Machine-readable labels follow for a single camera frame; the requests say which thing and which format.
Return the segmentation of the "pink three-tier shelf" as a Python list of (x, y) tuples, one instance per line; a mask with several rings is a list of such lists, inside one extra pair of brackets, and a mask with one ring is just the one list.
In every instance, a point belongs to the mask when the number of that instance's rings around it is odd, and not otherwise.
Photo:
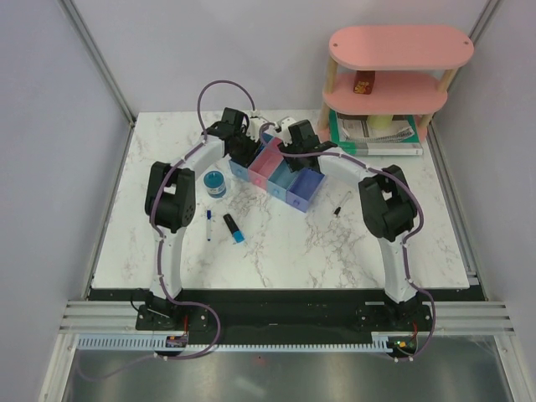
[[(456, 72), (474, 44), (448, 25), (359, 25), (341, 28), (328, 43), (319, 137), (330, 137), (330, 111), (350, 116), (403, 115), (415, 119), (425, 139), (432, 116), (447, 101)], [(353, 92), (355, 73), (374, 71), (370, 95)]]

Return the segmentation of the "green book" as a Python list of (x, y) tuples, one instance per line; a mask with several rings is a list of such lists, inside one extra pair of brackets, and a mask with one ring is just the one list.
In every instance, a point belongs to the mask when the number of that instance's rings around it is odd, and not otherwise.
[(367, 116), (329, 112), (330, 141), (353, 156), (419, 156), (423, 147), (412, 116), (394, 116), (385, 128), (369, 124)]

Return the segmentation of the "yellow cup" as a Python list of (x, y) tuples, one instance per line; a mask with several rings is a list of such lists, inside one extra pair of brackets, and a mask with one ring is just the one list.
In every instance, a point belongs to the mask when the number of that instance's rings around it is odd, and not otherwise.
[(370, 115), (367, 122), (374, 130), (385, 130), (390, 127), (393, 115)]

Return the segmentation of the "pink drawer bin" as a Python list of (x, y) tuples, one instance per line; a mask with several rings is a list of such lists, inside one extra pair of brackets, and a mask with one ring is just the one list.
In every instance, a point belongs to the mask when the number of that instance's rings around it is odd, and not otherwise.
[(249, 180), (255, 186), (266, 190), (267, 181), (283, 161), (279, 145), (282, 140), (272, 138), (248, 167)]

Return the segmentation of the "red small box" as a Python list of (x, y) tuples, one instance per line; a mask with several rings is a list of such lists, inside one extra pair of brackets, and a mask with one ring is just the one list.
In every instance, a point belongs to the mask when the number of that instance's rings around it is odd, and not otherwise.
[(370, 95), (375, 82), (375, 72), (358, 70), (355, 73), (353, 92), (360, 95)]

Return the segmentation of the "blue round tape dispenser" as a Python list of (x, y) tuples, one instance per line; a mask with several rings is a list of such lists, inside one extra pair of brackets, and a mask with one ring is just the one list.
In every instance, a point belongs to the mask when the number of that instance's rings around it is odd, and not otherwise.
[(204, 186), (211, 198), (223, 198), (226, 195), (227, 187), (224, 175), (220, 171), (209, 171), (204, 174)]

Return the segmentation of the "black pen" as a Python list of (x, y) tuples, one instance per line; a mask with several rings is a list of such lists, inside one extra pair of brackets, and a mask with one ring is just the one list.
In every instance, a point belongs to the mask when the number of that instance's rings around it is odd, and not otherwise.
[(338, 203), (338, 206), (335, 208), (335, 210), (333, 211), (333, 214), (338, 217), (343, 206), (345, 205), (345, 203), (353, 196), (352, 192), (351, 191), (347, 191), (343, 198), (340, 200), (340, 202)]

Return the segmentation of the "blue black highlighter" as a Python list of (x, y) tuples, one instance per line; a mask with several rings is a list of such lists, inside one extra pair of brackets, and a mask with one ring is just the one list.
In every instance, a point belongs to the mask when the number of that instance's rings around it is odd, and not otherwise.
[(238, 225), (236, 224), (234, 218), (230, 214), (225, 214), (223, 216), (223, 219), (234, 241), (236, 243), (243, 242), (245, 240), (245, 237)]

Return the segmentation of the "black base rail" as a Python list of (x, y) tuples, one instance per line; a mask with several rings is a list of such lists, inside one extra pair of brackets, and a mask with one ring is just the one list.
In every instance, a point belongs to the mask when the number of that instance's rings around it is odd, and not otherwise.
[(400, 306), (381, 290), (194, 290), (182, 291), (175, 303), (147, 289), (96, 289), (92, 302), (129, 302), (137, 311), (137, 329), (341, 328), (351, 332), (424, 332), (432, 312), (453, 303), (482, 302), (480, 286), (418, 293)]

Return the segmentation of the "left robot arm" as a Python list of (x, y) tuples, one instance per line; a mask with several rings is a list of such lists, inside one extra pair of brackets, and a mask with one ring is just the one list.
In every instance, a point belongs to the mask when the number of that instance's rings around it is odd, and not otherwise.
[(220, 121), (201, 135), (195, 146), (175, 162), (151, 166), (145, 212), (155, 236), (155, 273), (150, 292), (160, 303), (155, 320), (166, 329), (183, 322), (183, 308), (174, 300), (182, 291), (181, 253), (186, 228), (196, 210), (196, 180), (224, 157), (252, 162), (260, 142), (247, 135), (250, 118), (242, 111), (226, 108)]

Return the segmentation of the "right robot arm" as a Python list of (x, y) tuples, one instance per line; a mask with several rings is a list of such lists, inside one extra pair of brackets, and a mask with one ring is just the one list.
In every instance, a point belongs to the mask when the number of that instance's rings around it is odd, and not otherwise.
[(276, 132), (290, 137), (279, 146), (290, 168), (310, 168), (358, 191), (365, 226), (379, 242), (384, 293), (392, 302), (383, 310), (385, 323), (396, 330), (405, 328), (414, 319), (408, 302), (417, 294), (410, 277), (407, 240), (415, 219), (422, 217), (422, 209), (403, 171), (396, 165), (379, 170), (347, 154), (334, 142), (321, 142), (308, 120), (287, 117), (276, 125)]

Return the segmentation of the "blue white pen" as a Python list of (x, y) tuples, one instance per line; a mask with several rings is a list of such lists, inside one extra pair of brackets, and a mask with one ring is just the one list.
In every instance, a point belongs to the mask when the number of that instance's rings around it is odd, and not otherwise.
[(210, 242), (212, 239), (212, 211), (207, 209), (206, 211), (206, 238)]

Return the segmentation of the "purple drawer bin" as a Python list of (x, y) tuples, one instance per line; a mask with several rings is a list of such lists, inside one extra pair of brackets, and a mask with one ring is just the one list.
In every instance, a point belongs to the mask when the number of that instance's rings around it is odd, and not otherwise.
[(286, 203), (303, 213), (311, 207), (324, 175), (311, 169), (302, 169), (286, 191)]

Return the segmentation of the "aluminium frame rail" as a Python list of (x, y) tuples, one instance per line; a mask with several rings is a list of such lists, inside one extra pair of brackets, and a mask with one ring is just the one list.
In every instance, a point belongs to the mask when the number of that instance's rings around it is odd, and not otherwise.
[[(499, 301), (438, 301), (435, 334), (511, 335), (513, 323)], [(133, 333), (137, 313), (127, 301), (70, 301), (59, 325), (61, 333)]]

